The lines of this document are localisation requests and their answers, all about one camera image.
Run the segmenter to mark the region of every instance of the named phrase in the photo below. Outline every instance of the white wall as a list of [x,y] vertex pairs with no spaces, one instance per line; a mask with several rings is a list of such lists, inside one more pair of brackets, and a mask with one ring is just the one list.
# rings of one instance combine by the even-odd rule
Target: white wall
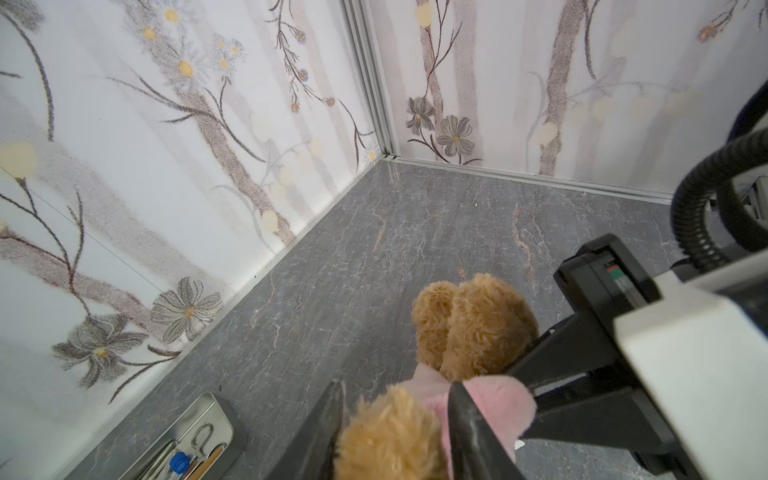
[[65,475],[375,157],[338,3],[273,4],[0,0],[0,478]]
[[[673,192],[724,143],[768,77],[765,5],[589,0],[589,22],[583,5],[369,2],[399,154],[458,163],[438,142],[440,118],[455,115],[472,127],[466,140],[474,148],[462,161],[481,160],[471,165]],[[427,90],[432,63],[425,67],[424,55],[438,49],[439,58],[448,54]],[[422,139],[406,122],[408,99],[425,93],[432,106],[442,103],[442,114],[429,116],[435,128],[423,128]]]

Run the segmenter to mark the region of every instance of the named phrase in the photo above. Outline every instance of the black hose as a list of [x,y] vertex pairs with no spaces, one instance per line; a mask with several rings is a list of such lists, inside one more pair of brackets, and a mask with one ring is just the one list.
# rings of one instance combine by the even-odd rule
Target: black hose
[[[728,141],[748,134],[757,122],[768,112],[768,81],[750,98],[741,109],[728,135]],[[717,209],[720,219],[733,239],[750,252],[757,252],[768,247],[768,230],[753,219],[741,204],[733,186],[733,179],[728,179],[717,188]]]
[[672,198],[672,231],[691,263],[706,273],[729,262],[712,240],[704,208],[725,181],[768,162],[768,128],[744,135],[702,160]]

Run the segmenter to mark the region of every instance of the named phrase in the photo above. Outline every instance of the teddy bear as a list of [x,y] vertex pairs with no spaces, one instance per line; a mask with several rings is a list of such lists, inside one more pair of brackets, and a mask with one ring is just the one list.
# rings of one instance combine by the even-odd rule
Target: teddy bear
[[336,480],[449,480],[452,460],[448,396],[462,382],[504,450],[530,426],[536,405],[503,373],[537,338],[525,298],[507,283],[478,274],[456,286],[427,286],[413,303],[418,365],[357,413],[336,440]]

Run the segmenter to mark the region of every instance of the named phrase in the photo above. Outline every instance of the stainless steel tray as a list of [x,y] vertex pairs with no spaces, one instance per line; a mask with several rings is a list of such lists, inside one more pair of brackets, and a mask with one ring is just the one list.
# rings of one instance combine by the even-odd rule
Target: stainless steel tray
[[155,440],[152,446],[121,475],[119,480],[138,480],[154,458],[173,440],[180,439],[178,449],[187,454],[191,453],[193,451],[191,441],[195,429],[204,423],[214,426],[204,452],[210,453],[208,450],[222,442],[226,443],[227,447],[202,478],[203,480],[221,478],[245,449],[248,435],[230,407],[213,393],[207,392],[198,397],[176,422],[168,427],[168,430],[160,435],[160,438]]

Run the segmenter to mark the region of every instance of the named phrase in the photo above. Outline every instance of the gray marble floor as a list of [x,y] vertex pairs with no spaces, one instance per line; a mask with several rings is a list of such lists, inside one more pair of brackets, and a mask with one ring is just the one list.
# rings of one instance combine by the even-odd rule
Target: gray marble floor
[[[425,285],[493,273],[544,329],[571,312],[552,272],[608,232],[652,273],[678,258],[663,205],[382,162],[69,478],[117,478],[206,391],[249,430],[224,478],[263,478],[331,378],[371,398],[412,375]],[[626,452],[549,441],[527,442],[518,464],[529,480],[649,476]]]

